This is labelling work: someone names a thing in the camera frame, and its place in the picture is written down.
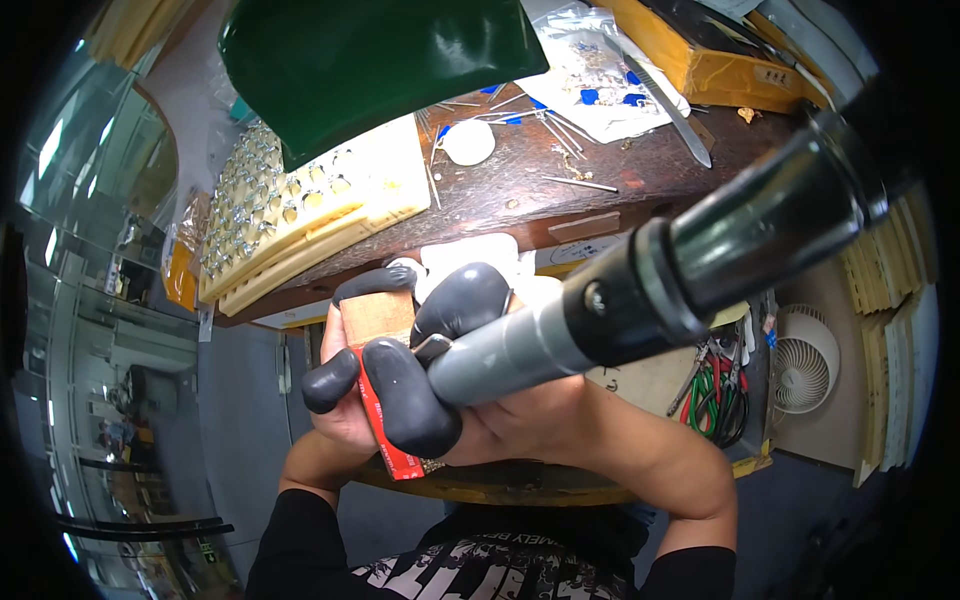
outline black t-shirt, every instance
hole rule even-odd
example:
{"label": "black t-shirt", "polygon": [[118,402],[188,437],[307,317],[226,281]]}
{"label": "black t-shirt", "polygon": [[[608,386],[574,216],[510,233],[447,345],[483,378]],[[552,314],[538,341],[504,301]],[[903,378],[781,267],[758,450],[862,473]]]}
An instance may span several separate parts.
{"label": "black t-shirt", "polygon": [[646,529],[615,507],[464,505],[418,547],[347,567],[337,517],[314,493],[276,499],[247,598],[528,600],[730,598],[736,555],[715,546],[659,557],[640,590],[630,558]]}

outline gray floor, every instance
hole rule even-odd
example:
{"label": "gray floor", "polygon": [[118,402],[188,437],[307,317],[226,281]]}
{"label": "gray floor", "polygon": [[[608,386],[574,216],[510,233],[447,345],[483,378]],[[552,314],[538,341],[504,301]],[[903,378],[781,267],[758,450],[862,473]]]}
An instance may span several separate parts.
{"label": "gray floor", "polygon": [[[212,342],[200,345],[196,401],[183,388],[189,373],[182,373],[177,418],[157,428],[157,449],[161,462],[170,466],[166,472],[175,501],[183,512],[212,512],[233,524],[236,531],[225,538],[244,582],[273,508],[290,440],[310,427],[298,384],[305,371],[302,341],[288,338],[294,389],[286,396],[276,383],[277,343],[274,333],[255,327],[215,329]],[[775,454],[771,467],[738,480],[735,597],[758,598],[785,579],[814,526],[863,513],[883,482],[875,475],[858,491],[851,479],[846,472]],[[443,504],[349,484],[339,518],[349,562],[364,564],[413,547],[443,518]],[[659,515],[650,542],[635,559],[638,584],[665,524]]]}

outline white fan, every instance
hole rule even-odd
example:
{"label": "white fan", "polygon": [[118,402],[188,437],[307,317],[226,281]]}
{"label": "white fan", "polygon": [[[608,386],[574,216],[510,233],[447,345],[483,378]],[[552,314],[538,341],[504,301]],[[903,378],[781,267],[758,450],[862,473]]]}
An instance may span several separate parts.
{"label": "white fan", "polygon": [[840,373],[840,347],[820,311],[807,304],[784,306],[777,316],[777,408],[807,413],[823,404]]}

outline flexible shaft handpiece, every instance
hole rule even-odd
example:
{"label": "flexible shaft handpiece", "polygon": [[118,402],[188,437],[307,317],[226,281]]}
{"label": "flexible shaft handpiece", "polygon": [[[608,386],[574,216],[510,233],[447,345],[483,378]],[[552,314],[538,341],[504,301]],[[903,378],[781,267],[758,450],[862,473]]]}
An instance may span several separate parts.
{"label": "flexible shaft handpiece", "polygon": [[882,219],[891,183],[903,181],[881,177],[848,120],[821,112],[673,221],[655,218],[594,256],[556,297],[457,339],[430,364],[430,385],[467,406],[691,345],[718,310],[839,252]]}

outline red label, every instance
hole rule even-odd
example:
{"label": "red label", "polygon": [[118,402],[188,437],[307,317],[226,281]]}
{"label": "red label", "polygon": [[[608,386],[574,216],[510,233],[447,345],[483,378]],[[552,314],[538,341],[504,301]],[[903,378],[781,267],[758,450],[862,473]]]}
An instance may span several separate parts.
{"label": "red label", "polygon": [[373,434],[380,443],[380,454],[383,455],[383,462],[387,464],[387,469],[390,470],[390,476],[395,481],[422,477],[423,468],[420,466],[420,459],[412,454],[407,454],[387,441],[387,434],[383,432],[383,411],[380,409],[380,398],[376,397],[373,392],[373,386],[367,377],[367,370],[363,366],[363,349],[354,348],[353,353],[360,359],[360,396],[363,397],[363,405],[367,409],[367,419],[370,420]]}

